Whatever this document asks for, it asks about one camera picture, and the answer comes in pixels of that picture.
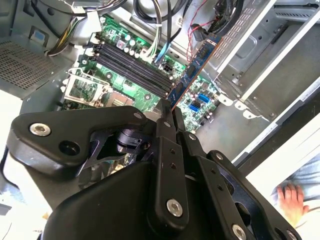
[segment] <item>ram slot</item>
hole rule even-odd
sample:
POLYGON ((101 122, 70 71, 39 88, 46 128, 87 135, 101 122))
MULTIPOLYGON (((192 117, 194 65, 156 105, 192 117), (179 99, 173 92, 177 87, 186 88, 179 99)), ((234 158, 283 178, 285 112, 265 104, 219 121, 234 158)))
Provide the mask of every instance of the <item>ram slot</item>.
POLYGON ((106 55, 108 58, 113 58, 116 62, 125 64, 127 67, 132 68, 134 72, 138 75, 146 78, 152 79, 160 83, 161 85, 165 85, 169 88, 172 87, 172 81, 164 76, 163 74, 157 72, 155 69, 151 68, 150 66, 143 64, 139 60, 129 56, 125 52, 121 51, 120 49, 105 43, 100 45, 96 48, 100 54, 106 55))
POLYGON ((95 56, 92 60, 96 61, 98 64, 101 64, 105 68, 108 68, 111 71, 114 71, 120 76, 130 80, 131 82, 141 86, 142 88, 148 90, 149 92, 151 92, 152 94, 160 98, 165 98, 168 94, 168 91, 166 91, 165 89, 151 84, 150 82, 148 82, 147 79, 142 78, 141 76, 132 72, 130 69, 123 67, 117 62, 114 62, 112 59, 109 59, 103 55, 100 55, 100 56, 95 56))

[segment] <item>blue circuit board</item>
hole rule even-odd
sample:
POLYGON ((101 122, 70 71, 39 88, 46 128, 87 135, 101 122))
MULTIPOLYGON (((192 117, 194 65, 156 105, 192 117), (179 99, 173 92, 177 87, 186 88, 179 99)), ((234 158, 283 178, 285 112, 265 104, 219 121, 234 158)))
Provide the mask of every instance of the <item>blue circuit board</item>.
POLYGON ((175 85, 173 90, 168 95, 167 99, 171 102, 171 107, 174 109, 183 95, 192 85, 197 76, 200 74, 208 60, 214 54, 221 37, 214 34, 209 34, 208 38, 202 43, 198 52, 195 54, 185 71, 182 73, 180 81, 175 85))

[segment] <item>fingers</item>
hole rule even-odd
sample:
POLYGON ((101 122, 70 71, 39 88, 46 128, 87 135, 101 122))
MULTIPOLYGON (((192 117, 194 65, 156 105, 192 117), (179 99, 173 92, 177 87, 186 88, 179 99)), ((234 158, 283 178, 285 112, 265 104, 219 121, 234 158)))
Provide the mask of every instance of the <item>fingers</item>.
POLYGON ((296 190, 295 186, 293 186, 292 184, 288 184, 288 187, 291 191, 291 199, 293 201, 297 201, 298 197, 297 197, 297 190, 296 190))
POLYGON ((284 191, 282 190, 282 187, 278 186, 276 188, 276 191, 278 193, 278 201, 283 201, 285 199, 285 196, 284 196, 284 191))
POLYGON ((299 185, 296 186, 296 191, 297 191, 298 202, 303 203, 305 196, 304 196, 304 192, 302 191, 302 188, 299 185))
POLYGON ((291 189, 288 186, 284 187, 284 195, 286 200, 291 200, 291 189))
POLYGON ((308 213, 308 212, 309 212, 309 209, 310 209, 310 207, 309 207, 308 205, 305 205, 305 206, 303 207, 303 215, 305 215, 306 213, 308 213))

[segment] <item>white wire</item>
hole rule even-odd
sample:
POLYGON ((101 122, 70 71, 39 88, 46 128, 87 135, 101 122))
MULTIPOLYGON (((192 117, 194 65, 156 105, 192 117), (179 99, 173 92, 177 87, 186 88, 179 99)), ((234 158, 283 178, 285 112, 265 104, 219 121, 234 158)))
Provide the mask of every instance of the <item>white wire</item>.
MULTIPOLYGON (((160 13, 160 19, 162 18, 161 16, 161 8, 159 5, 159 2, 157 0, 154 0, 155 2, 155 7, 158 9, 159 13, 160 13)), ((157 46, 159 45, 159 34, 160 34, 160 28, 162 27, 162 24, 156 24, 156 33, 155 33, 155 38, 153 40, 152 45, 150 46, 150 48, 146 51, 145 56, 147 58, 152 58, 153 55, 151 55, 151 53, 155 53, 157 51, 157 46)))

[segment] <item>motherboard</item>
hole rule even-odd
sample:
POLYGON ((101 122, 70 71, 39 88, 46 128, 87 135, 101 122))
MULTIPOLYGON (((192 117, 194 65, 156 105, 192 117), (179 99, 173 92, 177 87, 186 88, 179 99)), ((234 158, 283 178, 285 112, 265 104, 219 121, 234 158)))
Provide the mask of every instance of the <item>motherboard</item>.
MULTIPOLYGON (((81 72, 76 71, 79 79, 73 80, 72 85, 68 83, 72 98, 65 98, 62 109, 131 105, 142 112, 152 111, 160 98, 167 99, 179 88, 188 69, 168 55, 158 64, 145 59, 144 53, 151 46, 146 40, 108 15, 100 21, 102 32, 96 35, 98 44, 94 45, 92 54, 80 59, 81 72), (92 76, 91 82, 83 75, 92 76), (104 83, 108 88, 99 87, 104 83)), ((217 99, 214 85, 196 76, 177 104, 187 131, 195 133, 201 125, 213 121, 217 99)))

